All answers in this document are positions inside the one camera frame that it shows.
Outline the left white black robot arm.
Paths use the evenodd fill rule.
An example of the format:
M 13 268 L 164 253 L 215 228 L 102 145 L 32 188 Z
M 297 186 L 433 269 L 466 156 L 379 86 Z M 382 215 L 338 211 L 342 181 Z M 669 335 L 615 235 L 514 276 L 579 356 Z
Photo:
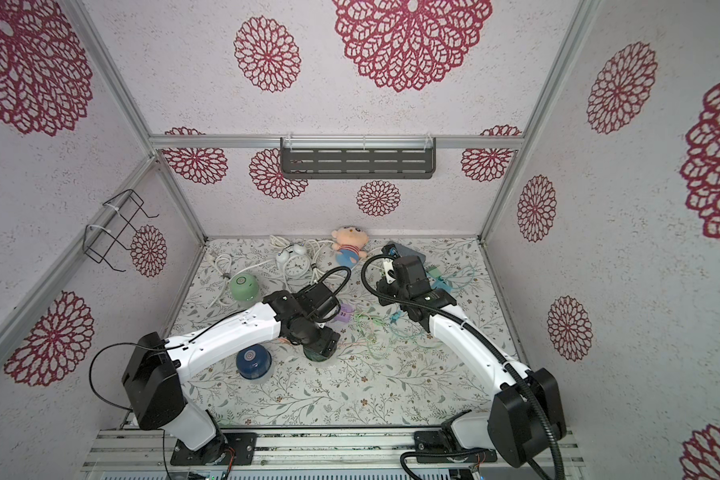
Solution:
M 129 347 L 131 357 L 122 376 L 128 403 L 120 405 L 95 392 L 102 402 L 133 413 L 142 430 L 162 430 L 191 452 L 218 456 L 227 441 L 214 417 L 198 406 L 185 385 L 210 366 L 245 349 L 284 338 L 308 355 L 330 358 L 340 334 L 326 326 L 340 312 L 338 294 L 323 282 L 293 293 L 275 291 L 251 307 L 211 326 L 162 338 L 152 332 L 136 342 L 117 342 L 99 350 Z

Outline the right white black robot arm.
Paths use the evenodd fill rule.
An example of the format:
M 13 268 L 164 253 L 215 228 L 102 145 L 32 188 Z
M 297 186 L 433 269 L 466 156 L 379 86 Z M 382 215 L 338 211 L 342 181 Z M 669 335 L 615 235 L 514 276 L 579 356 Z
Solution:
M 471 322 L 457 300 L 435 288 L 417 256 L 379 255 L 384 267 L 364 288 L 380 304 L 397 304 L 409 319 L 457 354 L 490 395 L 487 415 L 467 411 L 446 421 L 440 447 L 423 447 L 400 457 L 480 461 L 496 454 L 514 468 L 529 466 L 540 478 L 563 479 L 560 441 L 567 428 L 559 385 L 546 369 L 531 370 L 512 358 Z

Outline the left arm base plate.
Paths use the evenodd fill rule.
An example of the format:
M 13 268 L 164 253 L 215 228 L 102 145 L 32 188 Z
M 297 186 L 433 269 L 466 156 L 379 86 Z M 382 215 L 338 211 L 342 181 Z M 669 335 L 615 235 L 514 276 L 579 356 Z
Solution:
M 179 467 L 247 466 L 253 461 L 256 441 L 255 433 L 222 433 L 205 446 L 192 450 L 183 441 L 178 440 L 169 464 Z

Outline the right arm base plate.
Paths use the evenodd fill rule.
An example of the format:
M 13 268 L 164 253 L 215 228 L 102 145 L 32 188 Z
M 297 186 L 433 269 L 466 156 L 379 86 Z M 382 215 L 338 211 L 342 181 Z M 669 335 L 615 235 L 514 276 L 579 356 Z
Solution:
M 419 463 L 495 463 L 497 452 L 482 447 L 462 447 L 444 430 L 417 430 L 413 434 L 414 458 Z

